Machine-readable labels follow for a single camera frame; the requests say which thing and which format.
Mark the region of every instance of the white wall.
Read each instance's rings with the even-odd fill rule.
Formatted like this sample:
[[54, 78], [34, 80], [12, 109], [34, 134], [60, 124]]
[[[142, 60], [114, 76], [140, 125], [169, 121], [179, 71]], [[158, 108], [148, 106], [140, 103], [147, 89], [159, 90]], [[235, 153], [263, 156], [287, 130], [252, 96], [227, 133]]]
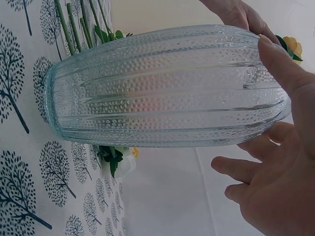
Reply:
[[115, 29], [133, 33], [221, 24], [198, 0], [112, 0], [112, 20]]
[[[274, 33], [294, 36], [302, 43], [304, 68], [315, 72], [315, 1], [245, 0]], [[220, 24], [221, 20], [198, 0], [112, 0], [114, 29], [142, 33], [171, 27]]]

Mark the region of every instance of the tree print fabric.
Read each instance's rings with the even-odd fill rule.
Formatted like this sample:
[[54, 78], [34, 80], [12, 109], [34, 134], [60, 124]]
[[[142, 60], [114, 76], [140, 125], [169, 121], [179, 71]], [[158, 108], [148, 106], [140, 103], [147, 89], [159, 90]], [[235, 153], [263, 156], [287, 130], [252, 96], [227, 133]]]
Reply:
[[[80, 0], [59, 2], [76, 53], [67, 3], [81, 49], [88, 50]], [[89, 0], [83, 2], [92, 32], [94, 16]], [[67, 50], [55, 0], [0, 0], [0, 236], [124, 235], [121, 179], [102, 171], [97, 146], [63, 141], [48, 124], [47, 75], [70, 56]]]
[[29, 128], [17, 107], [17, 99], [22, 92], [24, 78], [24, 56], [17, 37], [0, 24], [0, 116], [1, 123], [14, 110], [27, 133]]

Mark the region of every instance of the clear glass vase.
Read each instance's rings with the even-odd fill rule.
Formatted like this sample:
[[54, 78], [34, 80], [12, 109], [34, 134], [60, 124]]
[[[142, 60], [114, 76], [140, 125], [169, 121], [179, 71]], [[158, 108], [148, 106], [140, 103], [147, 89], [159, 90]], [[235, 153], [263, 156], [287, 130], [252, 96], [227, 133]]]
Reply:
[[65, 140], [124, 147], [221, 146], [290, 113], [262, 65], [258, 36], [223, 25], [135, 35], [48, 73], [46, 114]]

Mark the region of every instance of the textured glass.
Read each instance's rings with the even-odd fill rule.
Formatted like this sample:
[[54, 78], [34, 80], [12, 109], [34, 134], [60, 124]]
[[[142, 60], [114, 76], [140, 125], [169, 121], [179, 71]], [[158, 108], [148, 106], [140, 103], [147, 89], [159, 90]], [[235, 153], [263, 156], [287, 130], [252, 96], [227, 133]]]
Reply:
[[97, 145], [241, 143], [290, 112], [259, 59], [258, 39], [207, 25], [100, 45], [52, 68], [47, 118], [64, 139]]

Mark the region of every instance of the white flower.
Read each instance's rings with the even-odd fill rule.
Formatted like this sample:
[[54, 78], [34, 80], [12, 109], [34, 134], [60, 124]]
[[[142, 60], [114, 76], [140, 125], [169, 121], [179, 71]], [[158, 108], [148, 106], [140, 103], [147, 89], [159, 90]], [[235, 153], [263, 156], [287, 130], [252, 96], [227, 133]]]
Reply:
[[129, 172], [133, 171], [136, 166], [136, 157], [129, 148], [125, 149], [123, 152], [123, 160], [118, 163], [117, 170], [115, 171], [115, 178], [125, 176]]

